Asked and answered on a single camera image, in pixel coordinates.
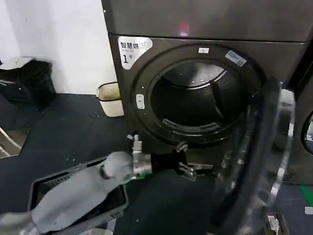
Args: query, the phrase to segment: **white trash can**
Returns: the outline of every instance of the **white trash can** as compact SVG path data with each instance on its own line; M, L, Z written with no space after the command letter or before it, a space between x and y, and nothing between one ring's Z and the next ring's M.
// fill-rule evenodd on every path
M108 117L119 117L124 115L117 82L101 85L98 88L97 97L104 113Z

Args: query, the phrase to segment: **sticker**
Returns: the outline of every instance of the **sticker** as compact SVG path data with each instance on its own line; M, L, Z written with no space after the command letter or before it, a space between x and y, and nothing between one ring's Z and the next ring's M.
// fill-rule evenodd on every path
M120 36L118 48L123 68L130 70L133 64L151 47L152 40L150 38Z
M241 57L240 55L236 54L235 52L233 52L232 50L230 50L226 56L225 56L228 60L234 62L236 65L242 67L245 63L246 63L246 59L244 59L243 57Z
M138 109L145 109L145 96L143 94L136 94L136 104Z
M313 207L304 207L305 214L313 214Z
M270 229L272 231L278 231L279 230L279 221L275 218L275 216L268 215L268 222L270 225Z
M200 47L198 53L207 54L210 48Z

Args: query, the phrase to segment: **dryer door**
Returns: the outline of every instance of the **dryer door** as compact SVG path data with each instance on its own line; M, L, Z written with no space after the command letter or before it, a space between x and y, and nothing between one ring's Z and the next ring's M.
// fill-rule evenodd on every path
M145 130L190 147L229 138L265 77L248 57L218 45L184 45L142 69L131 100Z
M294 109L293 92L269 80L216 178L211 233L257 234L263 227L262 213L274 202L288 164Z

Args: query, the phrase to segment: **dryer drum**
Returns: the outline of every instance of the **dryer drum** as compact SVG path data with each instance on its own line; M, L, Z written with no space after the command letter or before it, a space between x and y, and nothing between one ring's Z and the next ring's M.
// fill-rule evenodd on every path
M226 69L210 63L186 63L167 71L151 94L152 109L169 128L215 132L246 107L247 91Z
M228 48L210 45L210 53L201 54L200 47L178 47L153 58L132 84L138 124L170 145L185 141L198 148L229 139L265 80L247 56L241 54L246 62L239 66L226 57Z

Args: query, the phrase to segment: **gray plastic basket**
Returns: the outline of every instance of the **gray plastic basket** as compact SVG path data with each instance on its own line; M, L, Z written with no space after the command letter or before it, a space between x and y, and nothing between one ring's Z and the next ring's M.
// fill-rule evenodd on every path
M60 171L58 173L42 177L33 182L30 190L28 209L32 210L40 202L42 197L53 187L68 179L73 173L86 167L96 165L104 158L99 158L85 164L79 164L75 167ZM106 200L77 220L71 226L56 232L47 233L49 235L77 235L88 229L95 228L110 220L121 217L129 203L126 187L119 186L108 194Z

